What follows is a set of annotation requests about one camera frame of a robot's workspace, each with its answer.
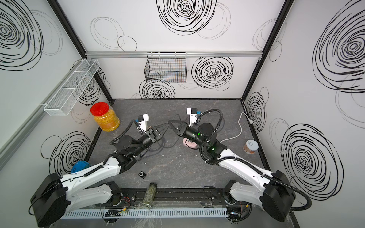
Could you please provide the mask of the pink power strip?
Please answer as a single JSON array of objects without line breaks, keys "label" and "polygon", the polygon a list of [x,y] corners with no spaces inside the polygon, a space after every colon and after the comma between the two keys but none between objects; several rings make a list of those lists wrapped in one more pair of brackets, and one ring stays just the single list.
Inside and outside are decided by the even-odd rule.
[{"label": "pink power strip", "polygon": [[194,143],[194,142],[191,142],[191,141],[190,141],[190,140],[188,140],[187,138],[184,138],[184,139],[183,139],[183,145],[184,145],[185,147],[188,147],[188,148],[192,149],[192,150],[197,150],[197,149],[199,149],[199,145],[198,145],[198,144],[196,144],[196,143]]}]

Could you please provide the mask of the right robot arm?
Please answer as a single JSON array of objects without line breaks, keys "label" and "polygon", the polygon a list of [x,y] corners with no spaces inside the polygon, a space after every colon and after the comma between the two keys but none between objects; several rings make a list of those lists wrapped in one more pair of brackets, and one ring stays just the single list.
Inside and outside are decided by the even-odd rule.
[{"label": "right robot arm", "polygon": [[233,182],[228,186],[228,196],[234,201],[244,201],[262,207],[272,218],[283,222],[290,211],[305,211],[312,206],[311,198],[302,190],[290,185],[286,175],[262,169],[239,157],[221,141],[216,139],[217,131],[223,121],[219,109],[201,113],[197,120],[208,113],[217,112],[216,126],[211,123],[199,125],[194,129],[190,123],[169,120],[168,124],[175,134],[198,145],[200,157],[209,165],[225,168],[248,182],[243,185]]}]

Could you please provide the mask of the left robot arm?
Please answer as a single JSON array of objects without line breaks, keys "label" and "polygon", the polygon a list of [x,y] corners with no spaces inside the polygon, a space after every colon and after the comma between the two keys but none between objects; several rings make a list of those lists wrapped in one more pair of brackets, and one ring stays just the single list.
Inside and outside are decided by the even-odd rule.
[{"label": "left robot arm", "polygon": [[110,142],[116,151],[103,162],[71,174],[48,175],[30,199],[29,214],[35,217],[38,227],[44,228],[68,212],[93,204],[104,204],[121,195],[115,183],[106,183],[100,187],[92,185],[128,171],[136,163],[136,157],[160,141],[168,128],[168,123],[146,129],[140,127],[142,135],[137,140],[128,136],[128,130],[125,129]]}]

